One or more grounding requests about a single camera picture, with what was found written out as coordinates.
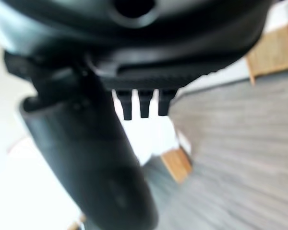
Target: black grip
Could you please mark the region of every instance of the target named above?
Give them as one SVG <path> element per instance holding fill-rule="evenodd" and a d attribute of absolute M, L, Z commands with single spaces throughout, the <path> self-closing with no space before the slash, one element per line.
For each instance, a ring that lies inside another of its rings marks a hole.
<path fill-rule="evenodd" d="M 158 215 L 114 108 L 103 98 L 44 105 L 28 98 L 21 115 L 67 192 L 103 230 L 152 230 Z"/>

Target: black plastic object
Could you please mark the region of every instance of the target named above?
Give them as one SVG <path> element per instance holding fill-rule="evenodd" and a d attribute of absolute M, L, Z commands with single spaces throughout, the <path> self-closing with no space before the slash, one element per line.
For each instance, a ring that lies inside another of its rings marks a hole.
<path fill-rule="evenodd" d="M 175 90 L 159 90 L 159 116 L 167 116 L 171 100 L 175 97 Z"/>
<path fill-rule="evenodd" d="M 132 91 L 116 91 L 117 98 L 120 100 L 124 112 L 124 120 L 132 120 Z"/>
<path fill-rule="evenodd" d="M 83 94 L 66 101 L 23 101 L 20 112 L 36 145 L 81 210 L 101 229 L 154 229 L 156 207 L 111 93 L 92 76 L 80 85 Z"/>
<path fill-rule="evenodd" d="M 149 105 L 150 101 L 153 98 L 154 91 L 153 90 L 138 90 L 139 101 L 140 101 L 140 111 L 141 118 L 149 117 Z"/>
<path fill-rule="evenodd" d="M 109 89 L 173 89 L 248 52 L 271 4 L 150 1 L 130 11 L 131 0 L 0 0 L 0 42 L 41 63 L 88 53 Z"/>

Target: white wall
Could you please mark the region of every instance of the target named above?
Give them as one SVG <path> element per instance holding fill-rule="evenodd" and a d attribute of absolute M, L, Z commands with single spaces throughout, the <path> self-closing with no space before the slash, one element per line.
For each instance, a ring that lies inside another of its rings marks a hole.
<path fill-rule="evenodd" d="M 33 94 L 30 84 L 6 72 L 0 47 L 0 163 L 9 147 L 26 134 L 15 115 L 19 101 Z"/>

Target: gray floor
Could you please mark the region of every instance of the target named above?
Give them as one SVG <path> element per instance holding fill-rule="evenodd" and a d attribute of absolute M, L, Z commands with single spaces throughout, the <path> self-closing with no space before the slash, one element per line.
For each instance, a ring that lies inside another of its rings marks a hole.
<path fill-rule="evenodd" d="M 288 230 L 288 73 L 194 93 L 171 109 L 194 172 L 145 167 L 160 230 Z"/>

